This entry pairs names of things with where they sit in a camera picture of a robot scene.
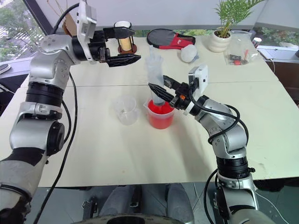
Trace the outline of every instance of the red liquid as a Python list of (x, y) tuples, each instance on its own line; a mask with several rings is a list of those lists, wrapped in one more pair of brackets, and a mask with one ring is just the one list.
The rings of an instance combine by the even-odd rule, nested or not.
[[(148, 108), (157, 114), (167, 114), (174, 110), (174, 108), (170, 107), (169, 103), (167, 103), (167, 102), (165, 102), (165, 104), (163, 106), (156, 106), (156, 105), (154, 105), (153, 100), (151, 100), (149, 102)], [(148, 113), (148, 115), (149, 115), (149, 123), (154, 128), (165, 129), (172, 124), (173, 115), (171, 115), (165, 119), (159, 119), (156, 116), (151, 115), (150, 113)]]

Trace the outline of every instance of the plastic bag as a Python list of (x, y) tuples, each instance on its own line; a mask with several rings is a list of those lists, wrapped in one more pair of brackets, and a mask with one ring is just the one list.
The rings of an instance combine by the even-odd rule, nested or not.
[(260, 57), (250, 40), (251, 33), (236, 33), (233, 31), (231, 33), (232, 40), (224, 52), (226, 64), (245, 65)]

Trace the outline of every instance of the plastic cup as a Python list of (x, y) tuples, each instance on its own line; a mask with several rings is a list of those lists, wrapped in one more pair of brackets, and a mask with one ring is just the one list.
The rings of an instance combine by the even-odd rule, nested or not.
[(147, 102), (143, 104), (143, 106), (147, 109), (149, 123), (156, 129), (168, 128), (173, 121), (173, 115), (175, 112), (174, 108), (171, 112), (166, 114), (155, 113), (148, 107), (151, 100), (152, 99), (149, 99)]
[(136, 100), (131, 96), (120, 96), (113, 101), (113, 108), (123, 125), (131, 125), (137, 121), (140, 110), (136, 105)]

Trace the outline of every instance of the table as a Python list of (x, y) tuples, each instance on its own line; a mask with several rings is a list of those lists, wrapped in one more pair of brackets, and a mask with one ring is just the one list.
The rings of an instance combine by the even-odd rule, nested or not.
[[(0, 117), (0, 159), (11, 153), (9, 132), (25, 93), (20, 88)], [(142, 110), (131, 126), (123, 126), (111, 107), (121, 94), (136, 97)], [(256, 169), (254, 179), (299, 175), (299, 110), (280, 82), (211, 83), (204, 94), (240, 111), (249, 129), (247, 158)], [(142, 108), (149, 96), (149, 88), (140, 85), (78, 87), (77, 132), (57, 187), (206, 181), (216, 168), (207, 132), (182, 111), (168, 129), (152, 128)], [(72, 87), (64, 100), (73, 117)], [(67, 127), (65, 113), (61, 121)], [(40, 187), (53, 183), (65, 148), (49, 158)]]
[[(197, 36), (195, 46), (198, 49), (199, 59), (193, 63), (184, 63), (179, 58), (179, 50), (154, 49), (163, 59), (163, 73), (179, 82), (188, 83), (188, 72), (201, 63), (209, 67), (209, 83), (226, 82), (257, 82), (277, 81), (277, 77), (269, 69), (267, 64), (260, 57), (254, 63), (243, 66), (227, 66), (222, 53), (213, 53), (206, 48), (208, 36)], [(145, 58), (149, 56), (149, 45), (146, 38), (134, 38), (138, 50), (137, 55), (141, 59), (126, 67), (109, 68), (106, 63), (90, 65), (89, 62), (82, 62), (71, 67), (71, 73), (78, 86), (112, 86), (112, 85), (147, 85), (147, 71), (145, 69)], [(117, 41), (110, 39), (107, 43), (111, 55), (117, 55)], [(22, 87), (27, 87), (28, 79)]]

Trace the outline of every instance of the potted plant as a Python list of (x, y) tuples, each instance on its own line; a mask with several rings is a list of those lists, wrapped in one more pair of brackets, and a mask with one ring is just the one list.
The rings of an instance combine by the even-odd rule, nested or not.
[(245, 20), (252, 13), (250, 9), (263, 0), (220, 0), (215, 8), (220, 17), (221, 27), (215, 30), (210, 39), (209, 49), (213, 52), (223, 52), (231, 40), (230, 29)]

